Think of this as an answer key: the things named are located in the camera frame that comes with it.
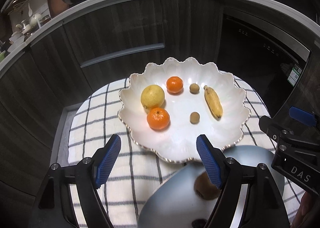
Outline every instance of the scalloped bowl rim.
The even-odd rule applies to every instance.
[[[175,61],[177,61],[178,63],[183,63],[183,62],[185,62],[185,61],[188,60],[188,59],[194,59],[194,60],[195,60],[199,65],[201,65],[201,66],[204,66],[204,65],[206,65],[206,64],[213,64],[213,65],[215,65],[216,68],[217,68],[217,71],[218,71],[220,74],[226,74],[226,73],[231,74],[232,77],[233,77],[233,84],[234,84],[234,86],[235,86],[236,88],[240,88],[240,89],[243,89],[243,90],[245,91],[245,96],[244,96],[244,99],[243,99],[243,106],[249,110],[249,115],[248,115],[248,117],[245,119],[245,121],[244,121],[244,122],[241,124],[241,126],[240,126],[240,129],[241,129],[241,132],[242,132],[241,137],[240,137],[237,141],[235,141],[235,142],[233,142],[233,143],[231,143],[231,144],[228,144],[228,145],[226,145],[226,146],[223,146],[223,147],[221,148],[221,151],[224,151],[225,149],[230,148],[230,147],[236,145],[237,143],[239,143],[239,142],[243,139],[243,137],[244,137],[244,132],[243,132],[243,130],[242,130],[242,127],[244,126],[244,124],[245,124],[245,123],[249,120],[249,118],[251,117],[251,110],[250,110],[250,108],[248,108],[248,107],[246,107],[246,106],[244,105],[244,101],[246,100],[246,97],[247,97],[247,91],[246,91],[244,88],[242,88],[242,87],[236,86],[236,84],[235,84],[235,77],[234,77],[234,75],[233,75],[232,73],[229,73],[229,72],[220,72],[219,69],[218,69],[218,67],[217,67],[217,65],[216,65],[214,62],[208,62],[208,63],[206,63],[206,64],[200,64],[200,63],[198,62],[198,60],[195,59],[194,57],[188,57],[188,58],[186,58],[184,61],[178,61],[177,59],[175,59],[175,58],[173,58],[173,57],[169,57],[169,58],[167,58],[167,59],[166,59],[162,64],[160,64],[160,65],[158,65],[158,64],[156,64],[156,63],[153,63],[153,62],[148,63],[148,64],[146,65],[145,69],[144,69],[144,72],[141,73],[141,74],[132,73],[132,74],[130,75],[130,77],[129,77],[129,87],[128,87],[128,89],[131,87],[131,83],[130,83],[131,77],[132,77],[133,75],[143,75],[143,74],[146,72],[146,69],[147,69],[148,65],[150,65],[150,64],[155,64],[155,65],[158,65],[158,66],[162,66],[162,65],[164,65],[164,64],[166,63],[166,61],[168,61],[168,60],[175,60]],[[122,120],[121,116],[119,115],[119,112],[124,109],[124,103],[123,103],[122,98],[121,98],[121,91],[122,91],[122,89],[119,90],[119,99],[120,99],[120,101],[121,101],[122,107],[121,107],[120,110],[118,110],[118,118],[119,118],[120,121],[126,126],[126,128],[127,128],[128,131],[129,131],[130,139],[131,139],[136,145],[142,147],[143,149],[145,149],[145,150],[147,150],[147,151],[152,151],[152,152],[155,153],[160,159],[162,159],[163,161],[166,161],[166,162],[175,163],[175,164],[186,163],[186,162],[189,162],[189,161],[201,162],[200,160],[198,160],[198,159],[196,159],[196,158],[194,158],[194,157],[186,158],[186,159],[184,159],[184,160],[172,160],[172,159],[168,159],[168,158],[160,155],[157,150],[152,149],[152,148],[149,148],[149,147],[146,147],[146,146],[144,146],[144,145],[141,145],[140,143],[138,143],[137,141],[135,141],[135,140],[133,139],[133,137],[132,137],[132,129]]]

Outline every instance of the green container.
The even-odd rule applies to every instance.
[[[4,60],[4,54],[5,54],[5,51],[0,54],[0,62]]]

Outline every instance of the table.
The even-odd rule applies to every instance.
[[[243,126],[244,138],[238,145],[256,145],[275,151],[276,143],[260,131],[259,118],[269,113],[259,95],[246,82],[235,77],[236,86],[247,91],[245,106],[251,117]],[[127,88],[129,79],[110,83],[94,92],[79,108],[69,136],[69,165],[91,157],[112,134],[121,137],[121,151],[105,185],[98,189],[101,202],[115,228],[137,227],[139,213],[158,186],[183,164],[162,161],[154,153],[133,143],[129,131],[118,119],[122,108],[119,90]],[[76,217],[80,227],[87,227],[75,185],[70,185]],[[285,179],[283,200],[292,222],[304,191]]]

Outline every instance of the green label sticker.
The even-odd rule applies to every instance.
[[[301,75],[301,72],[302,72],[301,68],[298,65],[294,65],[288,77],[288,81],[292,86],[295,86],[296,82],[298,81]]]

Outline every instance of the mandarin orange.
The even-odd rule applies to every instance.
[[[183,88],[183,81],[178,76],[172,76],[167,80],[167,90],[170,93],[176,94],[179,93]]]
[[[150,128],[154,130],[162,130],[168,126],[170,122],[170,116],[169,113],[163,108],[153,108],[147,115],[147,122]]]

